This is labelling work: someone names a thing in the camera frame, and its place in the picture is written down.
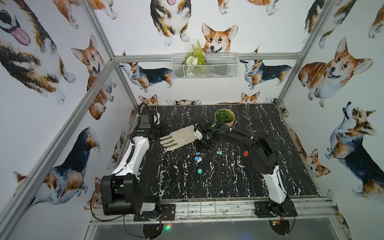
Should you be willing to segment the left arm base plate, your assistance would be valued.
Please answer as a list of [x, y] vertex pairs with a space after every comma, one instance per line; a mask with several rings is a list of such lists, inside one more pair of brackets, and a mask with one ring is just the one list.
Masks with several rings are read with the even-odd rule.
[[153, 211], [146, 211], [134, 216], [134, 222], [173, 221], [176, 215], [176, 205], [160, 204]]

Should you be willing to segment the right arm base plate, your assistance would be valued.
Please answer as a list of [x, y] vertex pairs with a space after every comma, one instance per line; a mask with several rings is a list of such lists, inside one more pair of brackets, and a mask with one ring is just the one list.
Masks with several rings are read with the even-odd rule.
[[254, 202], [255, 215], [258, 218], [277, 218], [277, 217], [297, 217], [298, 213], [293, 202], [285, 199], [282, 204], [277, 204], [271, 200]]

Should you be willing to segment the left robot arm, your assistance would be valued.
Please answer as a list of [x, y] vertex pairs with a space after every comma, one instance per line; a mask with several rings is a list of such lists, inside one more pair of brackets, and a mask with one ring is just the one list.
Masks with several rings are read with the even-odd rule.
[[138, 114], [138, 123], [127, 136], [127, 152], [113, 173], [101, 180], [103, 212], [106, 216], [141, 215], [154, 221], [162, 213], [160, 200], [143, 194], [138, 171], [151, 144], [160, 137], [160, 115], [145, 103], [139, 105]]

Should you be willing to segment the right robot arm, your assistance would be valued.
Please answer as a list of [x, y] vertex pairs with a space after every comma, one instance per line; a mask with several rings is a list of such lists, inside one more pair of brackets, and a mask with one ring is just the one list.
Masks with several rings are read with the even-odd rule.
[[240, 148], [243, 158], [249, 161], [250, 165], [264, 177], [271, 204], [277, 206], [283, 204], [287, 191], [280, 174], [277, 149], [270, 137], [253, 136], [219, 122], [204, 126], [196, 123], [194, 132], [202, 134], [202, 139], [197, 143], [200, 151], [208, 150], [219, 141]]

